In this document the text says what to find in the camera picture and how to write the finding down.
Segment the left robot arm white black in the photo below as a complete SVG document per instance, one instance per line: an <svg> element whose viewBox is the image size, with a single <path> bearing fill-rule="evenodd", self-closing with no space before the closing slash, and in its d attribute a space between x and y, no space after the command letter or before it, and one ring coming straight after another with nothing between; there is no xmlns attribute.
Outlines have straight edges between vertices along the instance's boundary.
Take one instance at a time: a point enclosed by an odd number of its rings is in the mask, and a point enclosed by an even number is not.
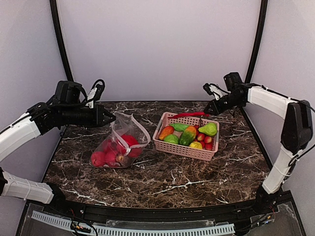
<svg viewBox="0 0 315 236"><path fill-rule="evenodd" d="M54 128L76 125L84 128L103 127L116 117L97 101L105 82L96 80L89 93L72 81L59 81L55 94L47 102L28 108L16 121L0 132L0 159L4 160L27 142ZM50 204L65 199L53 183L40 183L0 171L0 195Z"/></svg>

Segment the red fruit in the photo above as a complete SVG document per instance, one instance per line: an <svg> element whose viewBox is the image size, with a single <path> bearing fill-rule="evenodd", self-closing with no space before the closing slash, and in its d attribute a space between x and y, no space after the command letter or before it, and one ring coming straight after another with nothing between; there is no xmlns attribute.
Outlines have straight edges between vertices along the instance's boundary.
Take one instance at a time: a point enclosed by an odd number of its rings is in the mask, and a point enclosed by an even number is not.
<svg viewBox="0 0 315 236"><path fill-rule="evenodd" d="M116 161L117 152L110 149L105 153L105 164L109 167L118 167L120 164Z"/></svg>
<svg viewBox="0 0 315 236"><path fill-rule="evenodd" d="M103 152L107 153L110 151L116 151L116 142L112 141L111 139L109 140L104 140L102 144Z"/></svg>
<svg viewBox="0 0 315 236"><path fill-rule="evenodd" d="M91 155L92 165L95 167L102 167L105 165L105 153L102 151L96 151Z"/></svg>

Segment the red chili pepper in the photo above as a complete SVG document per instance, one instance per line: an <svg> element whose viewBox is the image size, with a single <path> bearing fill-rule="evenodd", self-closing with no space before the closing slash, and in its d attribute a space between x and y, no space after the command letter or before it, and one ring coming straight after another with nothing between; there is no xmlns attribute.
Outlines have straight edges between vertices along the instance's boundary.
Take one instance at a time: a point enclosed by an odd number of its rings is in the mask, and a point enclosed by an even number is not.
<svg viewBox="0 0 315 236"><path fill-rule="evenodd" d="M209 117L210 115L204 112L181 113L181 114L177 114L172 117L169 117L169 119L176 119L176 118L182 118L182 117L201 117L201 116Z"/></svg>

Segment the clear zip top bag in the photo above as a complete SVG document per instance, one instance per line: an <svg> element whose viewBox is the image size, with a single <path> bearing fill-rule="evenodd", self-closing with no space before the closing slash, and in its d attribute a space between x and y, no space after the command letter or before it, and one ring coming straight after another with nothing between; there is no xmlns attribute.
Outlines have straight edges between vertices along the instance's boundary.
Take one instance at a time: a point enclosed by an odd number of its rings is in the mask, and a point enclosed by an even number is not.
<svg viewBox="0 0 315 236"><path fill-rule="evenodd" d="M115 112L114 115L116 116L116 120L113 121L110 124L111 132L110 134L104 139L116 142L116 152L117 155L121 154L124 156L123 162L118 162L120 166L118 167L109 167L106 164L100 168L119 168L119 169L125 169L128 168L131 164L134 163L135 159L137 158L130 158L128 157L128 154L130 152L130 148L128 144L122 139L122 135L132 135L137 141L138 145L134 145L131 148L142 148L142 151L144 148L150 143L151 137L147 129L141 125L133 115L127 115L122 112ZM102 151L102 144L104 140L99 144L99 146L94 150L96 151Z"/></svg>

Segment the red bell pepper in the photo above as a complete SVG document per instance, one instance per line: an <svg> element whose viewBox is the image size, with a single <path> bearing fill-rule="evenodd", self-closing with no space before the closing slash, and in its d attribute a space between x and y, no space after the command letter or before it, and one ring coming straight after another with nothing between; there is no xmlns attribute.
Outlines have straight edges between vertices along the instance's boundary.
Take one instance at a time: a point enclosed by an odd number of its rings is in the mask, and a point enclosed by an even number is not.
<svg viewBox="0 0 315 236"><path fill-rule="evenodd" d="M137 158L142 153L141 147L131 148L132 146L139 144L138 141L132 135L123 134L122 139L128 144L128 146L130 148L130 152L128 154L128 157Z"/></svg>

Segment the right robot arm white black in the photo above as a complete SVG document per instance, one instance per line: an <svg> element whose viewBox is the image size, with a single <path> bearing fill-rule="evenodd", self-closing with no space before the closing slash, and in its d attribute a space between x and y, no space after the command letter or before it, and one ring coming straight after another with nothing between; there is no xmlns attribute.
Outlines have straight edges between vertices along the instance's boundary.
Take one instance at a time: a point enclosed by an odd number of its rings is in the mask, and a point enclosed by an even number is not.
<svg viewBox="0 0 315 236"><path fill-rule="evenodd" d="M205 83L203 89L215 98L204 113L217 116L232 108L252 105L263 110L262 116L276 119L280 139L279 154L270 173L258 187L253 210L261 212L277 200L280 188L290 178L297 162L311 150L308 146L314 135L314 108L307 100L283 95L263 85L245 83L239 73L231 72L223 78L226 89L214 83Z"/></svg>

